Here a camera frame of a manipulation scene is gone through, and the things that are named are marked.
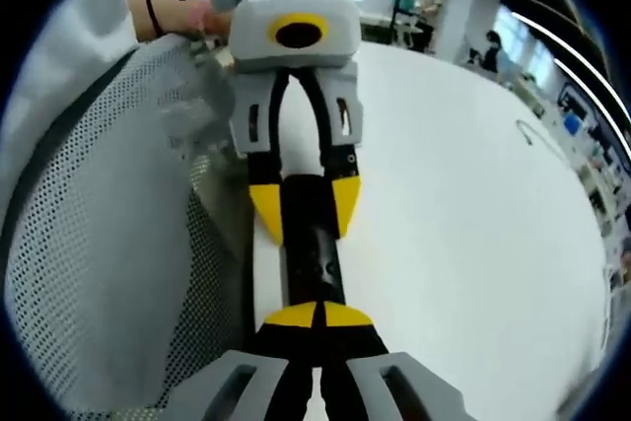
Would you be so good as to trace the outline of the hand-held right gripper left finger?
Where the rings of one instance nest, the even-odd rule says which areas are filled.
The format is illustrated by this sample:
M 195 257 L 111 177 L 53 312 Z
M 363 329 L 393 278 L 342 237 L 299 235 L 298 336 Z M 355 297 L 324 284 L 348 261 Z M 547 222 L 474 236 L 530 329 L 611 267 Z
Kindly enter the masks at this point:
M 245 350 L 230 350 L 179 385 L 168 420 L 303 420 L 313 393 L 323 302 L 268 316 Z

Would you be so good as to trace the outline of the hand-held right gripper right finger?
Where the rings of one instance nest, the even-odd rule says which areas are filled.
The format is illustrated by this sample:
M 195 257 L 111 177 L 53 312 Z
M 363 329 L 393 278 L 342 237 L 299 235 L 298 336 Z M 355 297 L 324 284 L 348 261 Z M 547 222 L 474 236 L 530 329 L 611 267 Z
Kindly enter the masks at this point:
M 330 420 L 470 420 L 461 392 L 390 352 L 359 310 L 324 302 L 320 392 Z

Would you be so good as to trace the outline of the person's left hand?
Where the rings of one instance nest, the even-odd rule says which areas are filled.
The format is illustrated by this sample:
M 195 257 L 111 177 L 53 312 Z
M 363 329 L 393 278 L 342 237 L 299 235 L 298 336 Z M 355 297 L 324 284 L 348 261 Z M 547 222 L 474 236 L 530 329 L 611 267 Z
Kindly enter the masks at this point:
M 191 0 L 189 25 L 194 33 L 227 38 L 231 21 L 232 13 L 216 11 L 211 0 Z

